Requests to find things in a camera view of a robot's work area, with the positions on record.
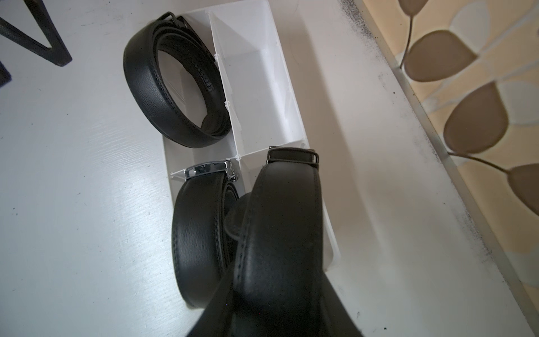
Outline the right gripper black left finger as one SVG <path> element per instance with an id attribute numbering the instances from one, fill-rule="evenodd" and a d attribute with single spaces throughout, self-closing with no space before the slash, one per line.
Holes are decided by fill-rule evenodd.
<path id="1" fill-rule="evenodd" d="M 221 279 L 210 303 L 191 329 L 188 337 L 231 336 L 231 321 L 234 311 L 234 270 L 228 269 Z"/>

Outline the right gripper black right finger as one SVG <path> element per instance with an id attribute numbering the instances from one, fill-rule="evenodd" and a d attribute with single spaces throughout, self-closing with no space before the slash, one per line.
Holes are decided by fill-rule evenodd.
<path id="1" fill-rule="evenodd" d="M 321 335 L 363 337 L 325 274 L 321 279 Z"/>

